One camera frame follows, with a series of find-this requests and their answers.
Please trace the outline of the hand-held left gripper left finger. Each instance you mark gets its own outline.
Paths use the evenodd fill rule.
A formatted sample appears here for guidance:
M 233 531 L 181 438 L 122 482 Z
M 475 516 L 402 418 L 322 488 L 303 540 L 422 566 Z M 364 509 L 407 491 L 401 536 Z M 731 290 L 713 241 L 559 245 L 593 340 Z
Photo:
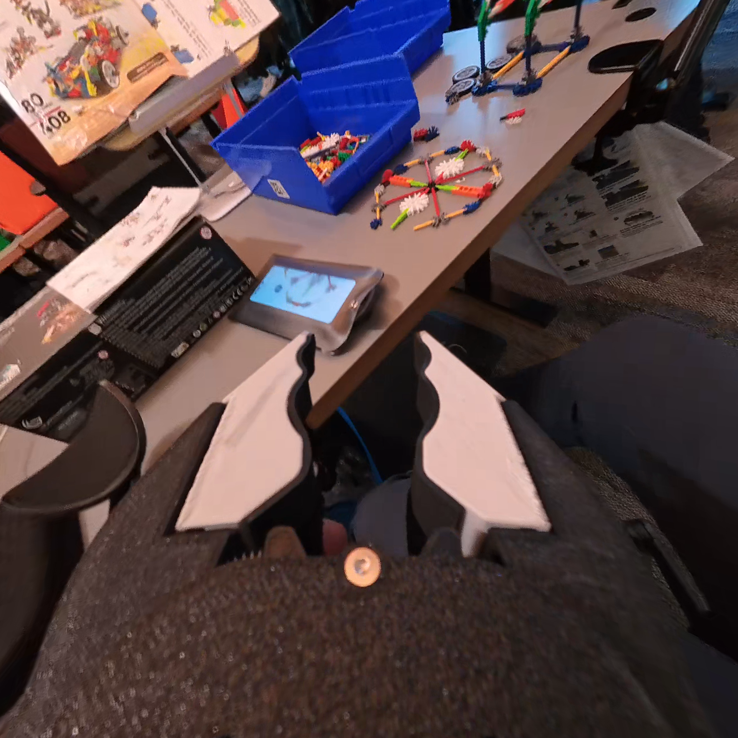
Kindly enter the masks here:
M 175 521 L 177 533 L 236 531 L 250 552 L 276 527 L 323 552 L 322 494 L 306 419 L 315 336 L 308 331 L 231 392 Z

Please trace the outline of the large printed instruction sheet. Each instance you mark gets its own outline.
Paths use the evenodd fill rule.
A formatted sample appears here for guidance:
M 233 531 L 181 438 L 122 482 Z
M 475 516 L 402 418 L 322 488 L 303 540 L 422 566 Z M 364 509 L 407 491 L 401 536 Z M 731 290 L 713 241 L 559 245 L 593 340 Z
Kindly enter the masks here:
M 509 227 L 493 256 L 577 286 L 702 245 L 680 199 L 733 156 L 668 123 L 606 136 L 597 164 L 594 154 L 591 143 Z

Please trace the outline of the colourful toy car model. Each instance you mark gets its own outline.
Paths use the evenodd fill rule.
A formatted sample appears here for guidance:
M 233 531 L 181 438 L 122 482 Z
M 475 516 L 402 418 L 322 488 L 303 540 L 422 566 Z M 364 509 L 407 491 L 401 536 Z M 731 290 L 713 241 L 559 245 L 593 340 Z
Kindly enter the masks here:
M 574 2 L 573 24 L 563 41 L 543 43 L 537 34 L 537 24 L 543 10 L 551 1 L 525 2 L 523 33 L 508 43 L 504 55 L 487 58 L 485 42 L 494 19 L 502 15 L 513 1 L 481 2 L 477 14 L 477 41 L 479 63 L 458 70 L 445 93 L 448 106 L 464 97 L 484 97 L 499 91 L 508 91 L 514 97 L 526 97 L 542 87 L 546 75 L 569 56 L 585 50 L 590 36 L 582 26 L 582 1 Z

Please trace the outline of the orange plastic tray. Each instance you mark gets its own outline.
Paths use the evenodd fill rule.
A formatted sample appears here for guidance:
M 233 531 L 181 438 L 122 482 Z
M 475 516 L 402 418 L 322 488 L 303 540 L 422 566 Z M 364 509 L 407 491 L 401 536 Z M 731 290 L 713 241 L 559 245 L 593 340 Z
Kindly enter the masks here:
M 1 228 L 23 235 L 56 208 L 46 195 L 32 193 L 34 178 L 1 153 Z

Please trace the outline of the blue bin with toy pieces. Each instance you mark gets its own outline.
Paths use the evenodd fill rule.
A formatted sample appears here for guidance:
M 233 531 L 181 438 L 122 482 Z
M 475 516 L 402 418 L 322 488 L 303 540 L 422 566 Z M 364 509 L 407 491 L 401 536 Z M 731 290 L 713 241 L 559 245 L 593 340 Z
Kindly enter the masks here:
M 410 143 L 419 119 L 407 62 L 383 55 L 288 79 L 212 146 L 256 196 L 337 215 Z M 300 144 L 345 131 L 368 140 L 322 183 Z

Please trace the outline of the grey chair seat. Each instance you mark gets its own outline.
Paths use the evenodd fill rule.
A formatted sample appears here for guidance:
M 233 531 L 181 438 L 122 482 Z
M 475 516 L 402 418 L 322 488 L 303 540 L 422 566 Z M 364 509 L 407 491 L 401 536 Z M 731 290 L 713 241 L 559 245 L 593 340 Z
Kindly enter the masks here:
M 629 521 L 641 521 L 652 528 L 655 541 L 663 547 L 673 560 L 676 572 L 686 579 L 690 586 L 696 587 L 696 582 L 688 567 L 685 566 L 678 551 L 658 527 L 651 513 L 641 503 L 631 487 L 597 455 L 584 447 L 566 447 L 565 454 L 584 472 L 596 488 L 604 505 L 625 526 Z M 641 558 L 646 564 L 654 580 L 661 601 L 666 604 L 670 617 L 678 627 L 695 637 L 700 637 L 698 630 L 691 628 L 686 611 L 679 603 L 673 588 L 667 582 L 658 563 L 648 552 L 642 552 Z

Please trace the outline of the pile of colourful toy pieces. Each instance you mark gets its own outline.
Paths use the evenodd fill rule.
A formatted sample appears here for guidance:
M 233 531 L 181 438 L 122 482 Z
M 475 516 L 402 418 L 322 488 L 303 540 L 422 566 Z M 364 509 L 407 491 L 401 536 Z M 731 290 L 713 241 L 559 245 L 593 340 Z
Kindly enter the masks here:
M 370 139 L 371 134 L 353 134 L 349 130 L 327 135 L 318 133 L 300 145 L 299 153 L 318 182 L 325 184 Z

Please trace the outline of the empty blue plastic bin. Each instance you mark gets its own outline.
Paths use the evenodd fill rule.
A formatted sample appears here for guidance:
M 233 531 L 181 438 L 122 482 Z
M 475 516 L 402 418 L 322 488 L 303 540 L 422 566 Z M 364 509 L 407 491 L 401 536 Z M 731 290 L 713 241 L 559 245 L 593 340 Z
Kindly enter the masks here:
M 344 8 L 290 51 L 300 72 L 401 55 L 411 74 L 442 46 L 448 1 L 362 1 Z

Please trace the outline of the orange plastic case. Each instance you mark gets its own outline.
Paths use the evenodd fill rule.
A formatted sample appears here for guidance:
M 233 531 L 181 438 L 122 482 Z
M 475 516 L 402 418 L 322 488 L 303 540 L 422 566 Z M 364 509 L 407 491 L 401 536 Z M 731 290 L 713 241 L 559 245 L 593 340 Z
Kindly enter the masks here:
M 234 86 L 232 80 L 224 84 L 215 108 L 214 116 L 221 130 L 226 130 L 234 125 L 245 115 L 246 109 L 240 93 Z

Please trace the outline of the colourful spoked wheel model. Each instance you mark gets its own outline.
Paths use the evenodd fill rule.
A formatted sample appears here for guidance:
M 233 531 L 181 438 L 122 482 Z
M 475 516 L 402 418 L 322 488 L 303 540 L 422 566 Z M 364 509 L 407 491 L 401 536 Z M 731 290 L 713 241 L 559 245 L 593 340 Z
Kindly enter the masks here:
M 370 228 L 438 229 L 477 212 L 502 184 L 501 161 L 464 140 L 386 169 L 374 188 Z

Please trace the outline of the black round pad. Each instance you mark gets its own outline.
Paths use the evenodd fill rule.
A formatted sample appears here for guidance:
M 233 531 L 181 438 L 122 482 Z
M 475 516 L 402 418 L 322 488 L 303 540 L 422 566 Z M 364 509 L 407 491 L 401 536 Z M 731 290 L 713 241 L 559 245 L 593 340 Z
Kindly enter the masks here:
M 85 426 L 50 464 L 2 498 L 2 511 L 61 517 L 117 502 L 140 475 L 146 450 L 142 417 L 113 383 L 99 383 Z

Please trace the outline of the black box with picture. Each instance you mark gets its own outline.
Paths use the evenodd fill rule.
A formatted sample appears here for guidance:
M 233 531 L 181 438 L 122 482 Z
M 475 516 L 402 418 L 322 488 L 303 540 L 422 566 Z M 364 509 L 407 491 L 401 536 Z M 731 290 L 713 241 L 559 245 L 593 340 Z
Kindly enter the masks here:
M 154 379 L 149 367 L 103 337 L 95 316 L 49 287 L 2 323 L 2 425 L 70 440 L 85 424 L 100 382 L 136 401 Z

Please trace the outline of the black box with white print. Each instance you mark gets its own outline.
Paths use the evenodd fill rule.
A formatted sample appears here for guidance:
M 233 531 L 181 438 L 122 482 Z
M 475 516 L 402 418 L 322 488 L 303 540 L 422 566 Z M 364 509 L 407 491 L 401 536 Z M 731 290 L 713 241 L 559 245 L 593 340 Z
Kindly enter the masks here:
M 200 216 L 97 309 L 89 328 L 109 381 L 136 401 L 246 295 L 253 272 Z

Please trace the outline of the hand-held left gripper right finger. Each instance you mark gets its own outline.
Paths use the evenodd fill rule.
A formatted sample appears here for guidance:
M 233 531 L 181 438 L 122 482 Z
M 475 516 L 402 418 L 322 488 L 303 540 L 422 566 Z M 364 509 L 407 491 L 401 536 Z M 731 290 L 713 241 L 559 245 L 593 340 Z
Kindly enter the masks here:
M 410 549 L 479 556 L 498 530 L 549 534 L 503 396 L 428 331 L 414 338 L 421 430 L 410 487 Z

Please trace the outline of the white instruction sheet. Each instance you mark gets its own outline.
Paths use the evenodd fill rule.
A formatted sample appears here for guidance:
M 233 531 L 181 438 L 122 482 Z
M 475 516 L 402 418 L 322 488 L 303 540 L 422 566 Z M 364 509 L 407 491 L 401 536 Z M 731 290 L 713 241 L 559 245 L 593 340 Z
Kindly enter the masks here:
M 49 282 L 50 289 L 94 312 L 196 212 L 199 188 L 152 188 L 137 208 Z

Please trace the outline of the toy box with car picture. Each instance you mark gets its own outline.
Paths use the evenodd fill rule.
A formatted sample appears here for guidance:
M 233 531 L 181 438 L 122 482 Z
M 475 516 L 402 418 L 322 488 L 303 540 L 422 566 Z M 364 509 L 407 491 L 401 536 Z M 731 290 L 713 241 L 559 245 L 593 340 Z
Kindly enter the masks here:
M 268 1 L 3 1 L 2 93 L 66 165 L 170 79 L 236 69 L 280 17 Z

